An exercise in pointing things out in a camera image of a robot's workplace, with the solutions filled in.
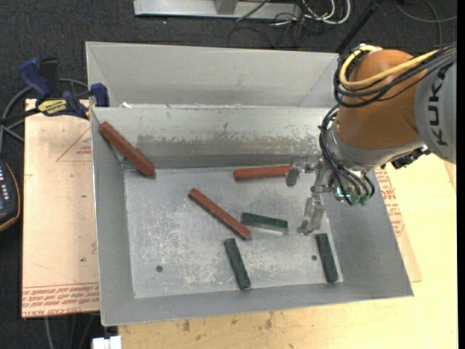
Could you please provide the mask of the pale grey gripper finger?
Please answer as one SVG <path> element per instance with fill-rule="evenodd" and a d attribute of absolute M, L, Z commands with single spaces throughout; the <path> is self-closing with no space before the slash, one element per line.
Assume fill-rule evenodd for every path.
<path fill-rule="evenodd" d="M 321 166 L 319 161 L 294 160 L 286 173 L 286 185 L 295 186 L 300 174 L 315 173 Z"/>
<path fill-rule="evenodd" d="M 315 230 L 319 230 L 326 207 L 320 195 L 309 196 L 305 209 L 304 217 L 301 225 L 297 228 L 297 233 L 301 235 L 309 235 Z"/>

